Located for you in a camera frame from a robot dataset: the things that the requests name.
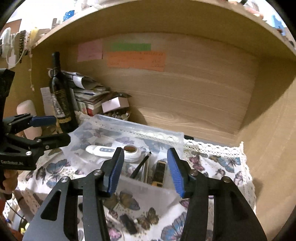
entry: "blue beaded object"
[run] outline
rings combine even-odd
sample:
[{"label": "blue beaded object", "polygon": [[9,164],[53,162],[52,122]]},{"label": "blue beaded object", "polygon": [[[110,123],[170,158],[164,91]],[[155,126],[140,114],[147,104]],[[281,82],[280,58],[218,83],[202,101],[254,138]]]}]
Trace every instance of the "blue beaded object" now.
[{"label": "blue beaded object", "polygon": [[74,10],[66,12],[64,17],[63,17],[63,22],[66,21],[67,19],[69,19],[72,16],[74,16]]}]

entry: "human hand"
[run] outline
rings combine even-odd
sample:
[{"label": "human hand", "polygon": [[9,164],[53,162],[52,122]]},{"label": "human hand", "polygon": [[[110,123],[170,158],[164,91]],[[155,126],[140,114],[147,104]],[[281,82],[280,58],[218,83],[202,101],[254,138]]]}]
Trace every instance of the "human hand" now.
[{"label": "human hand", "polygon": [[3,181],[3,186],[5,190],[0,190],[3,193],[11,194],[17,188],[17,170],[4,170],[5,180]]}]

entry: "silver bolt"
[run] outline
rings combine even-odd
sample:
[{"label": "silver bolt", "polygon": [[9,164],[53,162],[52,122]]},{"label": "silver bolt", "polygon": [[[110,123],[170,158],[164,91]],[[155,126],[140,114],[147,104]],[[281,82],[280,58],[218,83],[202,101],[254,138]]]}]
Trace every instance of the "silver bolt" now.
[{"label": "silver bolt", "polygon": [[67,182],[69,180],[69,177],[62,177],[61,180],[62,180],[63,183],[65,183],[65,182]]},{"label": "silver bolt", "polygon": [[94,175],[95,176],[100,176],[102,174],[103,174],[103,171],[102,170],[100,170],[100,169],[94,170]]},{"label": "silver bolt", "polygon": [[192,176],[197,176],[197,175],[198,175],[198,170],[191,169],[191,170],[190,170],[190,175],[192,175]]},{"label": "silver bolt", "polygon": [[224,177],[222,177],[222,181],[225,182],[225,183],[230,183],[231,182],[231,178],[230,177],[227,177],[227,176],[224,176]]}]

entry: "pink box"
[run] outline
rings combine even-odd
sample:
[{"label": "pink box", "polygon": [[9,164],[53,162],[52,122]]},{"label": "pink box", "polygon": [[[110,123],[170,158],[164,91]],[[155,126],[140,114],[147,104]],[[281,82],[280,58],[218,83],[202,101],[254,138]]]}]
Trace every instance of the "pink box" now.
[{"label": "pink box", "polygon": [[129,107],[128,99],[123,97],[116,97],[102,103],[103,112],[109,112],[111,110],[117,110],[125,107]]}]

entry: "dark glass bottle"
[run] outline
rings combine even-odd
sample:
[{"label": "dark glass bottle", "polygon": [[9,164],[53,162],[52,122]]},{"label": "dark glass bottle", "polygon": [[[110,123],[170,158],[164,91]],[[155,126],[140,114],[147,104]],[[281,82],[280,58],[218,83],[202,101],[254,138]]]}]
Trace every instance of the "dark glass bottle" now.
[{"label": "dark glass bottle", "polygon": [[54,76],[49,82],[50,92],[59,125],[64,133],[74,131],[78,127],[75,117],[69,86],[61,72],[59,52],[52,54]]}]

